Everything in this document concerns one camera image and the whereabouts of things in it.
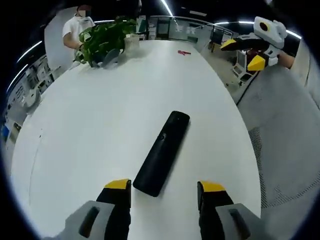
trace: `potted plant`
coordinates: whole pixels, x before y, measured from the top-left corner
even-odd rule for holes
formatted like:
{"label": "potted plant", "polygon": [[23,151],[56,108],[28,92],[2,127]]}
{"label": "potted plant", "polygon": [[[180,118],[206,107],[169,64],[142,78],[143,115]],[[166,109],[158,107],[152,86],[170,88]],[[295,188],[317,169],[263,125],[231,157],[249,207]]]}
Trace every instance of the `potted plant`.
{"label": "potted plant", "polygon": [[117,17],[115,21],[89,27],[79,34],[83,43],[75,60],[91,67],[103,62],[105,56],[113,49],[124,50],[127,34],[135,32],[137,22],[133,19]]}

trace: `floor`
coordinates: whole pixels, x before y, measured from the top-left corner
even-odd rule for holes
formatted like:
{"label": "floor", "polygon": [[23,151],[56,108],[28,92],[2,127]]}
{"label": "floor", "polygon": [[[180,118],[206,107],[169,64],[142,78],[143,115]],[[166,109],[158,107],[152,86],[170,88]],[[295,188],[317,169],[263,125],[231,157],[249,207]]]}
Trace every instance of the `floor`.
{"label": "floor", "polygon": [[211,49],[206,47],[201,51],[200,54],[218,74],[229,93],[234,93],[239,88],[239,81],[232,72],[233,65],[231,62],[227,61],[227,59],[230,57],[235,57],[236,53],[222,52],[219,47],[216,47],[214,51],[211,52]]}

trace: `white table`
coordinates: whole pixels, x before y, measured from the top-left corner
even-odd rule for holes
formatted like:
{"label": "white table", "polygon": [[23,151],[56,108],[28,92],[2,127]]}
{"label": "white table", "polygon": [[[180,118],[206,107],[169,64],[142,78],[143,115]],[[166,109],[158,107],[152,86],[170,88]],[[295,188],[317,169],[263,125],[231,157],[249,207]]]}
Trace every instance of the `white table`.
{"label": "white table", "polygon": [[[197,181],[221,183],[257,216],[261,194],[248,131],[227,89],[188,43],[143,41],[113,69],[81,65],[61,75],[18,136],[12,184],[42,236],[95,200],[112,180],[135,179],[171,111],[190,127],[163,194],[132,187],[130,240],[201,239]],[[190,52],[183,56],[178,50]]]}

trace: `person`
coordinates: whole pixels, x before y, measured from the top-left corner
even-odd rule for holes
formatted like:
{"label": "person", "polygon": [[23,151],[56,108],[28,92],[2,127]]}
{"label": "person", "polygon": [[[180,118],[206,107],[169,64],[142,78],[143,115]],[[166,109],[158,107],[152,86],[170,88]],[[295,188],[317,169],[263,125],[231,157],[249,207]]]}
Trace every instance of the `person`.
{"label": "person", "polygon": [[63,44],[74,50],[79,50],[82,43],[79,40],[79,34],[87,28],[94,27],[95,23],[90,17],[91,6],[80,5],[76,9],[76,14],[68,20],[62,30]]}

